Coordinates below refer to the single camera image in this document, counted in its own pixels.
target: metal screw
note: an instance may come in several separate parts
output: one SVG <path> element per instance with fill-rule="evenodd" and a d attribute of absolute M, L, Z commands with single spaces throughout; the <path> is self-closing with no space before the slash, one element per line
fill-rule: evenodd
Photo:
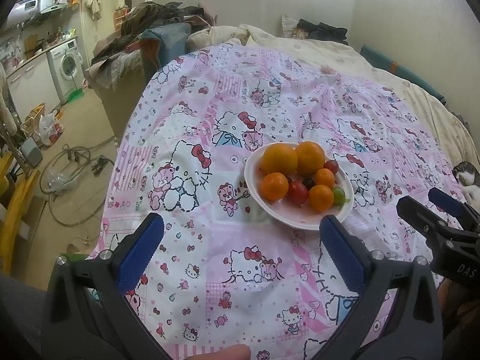
<path fill-rule="evenodd" d="M 63 266 L 64 263 L 67 262 L 67 258 L 65 256 L 60 256 L 57 258 L 57 264 Z"/>
<path fill-rule="evenodd" d="M 385 258 L 381 250 L 373 250 L 370 254 L 375 260 L 383 260 Z"/>
<path fill-rule="evenodd" d="M 428 260 L 423 256 L 415 257 L 415 262 L 417 264 L 420 264 L 421 266 L 427 266 L 428 265 Z"/>
<path fill-rule="evenodd" d="M 112 251 L 110 249 L 102 250 L 99 254 L 101 260 L 108 260 L 112 257 Z"/>

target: basket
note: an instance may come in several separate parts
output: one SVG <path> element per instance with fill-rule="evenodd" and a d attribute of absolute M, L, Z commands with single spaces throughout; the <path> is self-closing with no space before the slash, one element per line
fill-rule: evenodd
<path fill-rule="evenodd" d="M 41 142 L 40 134 L 38 132 L 38 123 L 40 121 L 40 116 L 42 115 L 45 115 L 45 103 L 37 105 L 31 110 L 25 118 L 25 122 L 20 125 L 20 130 L 22 130 L 27 137 L 33 137 L 37 143 Z"/>

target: dark cherry tomato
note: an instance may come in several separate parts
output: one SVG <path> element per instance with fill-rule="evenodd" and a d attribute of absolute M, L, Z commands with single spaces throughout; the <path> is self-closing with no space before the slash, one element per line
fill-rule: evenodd
<path fill-rule="evenodd" d="M 294 180 L 289 184 L 286 196 L 293 204 L 301 206 L 308 199 L 308 189 L 301 181 Z"/>
<path fill-rule="evenodd" d="M 339 168 L 338 162 L 335 160 L 328 160 L 323 167 L 330 170 L 333 174 L 337 173 Z"/>
<path fill-rule="evenodd" d="M 302 183 L 309 191 L 316 185 L 315 180 L 312 178 L 304 178 Z"/>

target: hose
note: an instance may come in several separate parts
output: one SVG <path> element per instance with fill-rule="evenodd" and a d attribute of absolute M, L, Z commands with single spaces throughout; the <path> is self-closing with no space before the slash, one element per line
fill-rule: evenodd
<path fill-rule="evenodd" d="M 82 223 L 86 222 L 87 220 L 89 220 L 93 216 L 96 216 L 96 214 L 102 209 L 103 205 L 105 204 L 105 200 L 103 200 L 103 202 L 97 207 L 97 209 L 95 209 L 95 211 L 92 214 L 90 214 L 89 216 L 87 216 L 86 218 L 84 218 L 84 219 L 82 219 L 82 220 L 80 220 L 76 223 L 64 223 L 54 215 L 53 210 L 52 210 L 52 202 L 53 202 L 54 197 L 57 196 L 58 189 L 59 188 L 60 189 L 68 188 L 68 185 L 70 183 L 73 183 L 75 181 L 75 179 L 78 176 L 80 176 L 80 174 L 92 163 L 92 161 L 95 161 L 95 160 L 101 158 L 101 159 L 104 160 L 104 162 L 110 162 L 112 165 L 115 165 L 115 163 L 110 158 L 104 157 L 102 155 L 99 156 L 99 157 L 92 158 L 92 151 L 93 150 L 99 149 L 99 148 L 105 146 L 106 144 L 108 144 L 112 140 L 114 140 L 114 138 L 115 138 L 115 136 L 112 136 L 108 139 L 105 139 L 103 142 L 99 143 L 98 145 L 95 145 L 95 146 L 92 146 L 92 147 L 85 147 L 85 146 L 69 147 L 69 145 L 65 144 L 65 145 L 63 145 L 62 150 L 55 157 L 53 157 L 48 162 L 48 164 L 45 166 L 45 168 L 43 169 L 42 173 L 40 174 L 40 178 L 39 178 L 40 190 L 43 193 L 45 193 L 45 195 L 49 196 L 49 200 L 48 200 L 49 211 L 52 215 L 52 218 L 55 220 L 55 222 L 59 223 L 62 226 L 65 226 L 65 227 L 75 227 L 75 226 L 81 225 Z M 52 188 L 52 187 L 49 186 L 48 189 L 44 190 L 44 188 L 42 187 L 42 179 L 43 179 L 43 176 L 45 174 L 45 171 L 47 169 L 50 169 L 51 167 L 53 167 L 59 161 L 59 159 L 61 159 L 65 155 L 68 156 L 69 163 L 66 166 L 64 166 L 64 168 L 61 170 L 61 172 L 63 172 L 71 164 L 72 158 L 80 166 L 78 168 L 76 168 L 70 174 L 67 181 L 65 181 L 61 186 L 59 186 L 57 188 Z M 80 157 L 85 159 L 85 162 L 83 164 L 80 164 Z"/>

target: washing machine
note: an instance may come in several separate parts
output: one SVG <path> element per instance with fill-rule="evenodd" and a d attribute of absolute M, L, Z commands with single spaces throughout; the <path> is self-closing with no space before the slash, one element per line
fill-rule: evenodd
<path fill-rule="evenodd" d="M 74 38 L 54 47 L 47 53 L 52 79 L 61 104 L 68 101 L 69 94 L 82 87 L 82 55 Z"/>

